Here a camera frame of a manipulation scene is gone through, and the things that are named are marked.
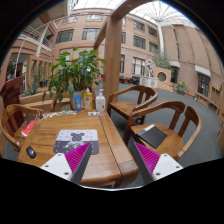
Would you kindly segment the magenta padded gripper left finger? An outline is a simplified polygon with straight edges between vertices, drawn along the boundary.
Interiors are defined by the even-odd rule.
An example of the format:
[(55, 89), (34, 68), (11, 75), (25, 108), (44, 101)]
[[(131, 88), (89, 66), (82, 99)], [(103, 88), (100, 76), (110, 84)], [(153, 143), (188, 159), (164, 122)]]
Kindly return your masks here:
[(87, 143), (66, 154), (57, 153), (41, 169), (79, 185), (91, 152), (91, 144)]

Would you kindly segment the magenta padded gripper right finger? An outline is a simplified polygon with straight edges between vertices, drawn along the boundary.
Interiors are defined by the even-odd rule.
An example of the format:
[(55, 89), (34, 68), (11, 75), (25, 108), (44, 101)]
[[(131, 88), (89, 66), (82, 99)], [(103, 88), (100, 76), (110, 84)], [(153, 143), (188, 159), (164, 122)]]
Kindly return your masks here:
[(155, 151), (135, 143), (136, 162), (145, 184), (152, 183), (182, 169), (169, 154)]

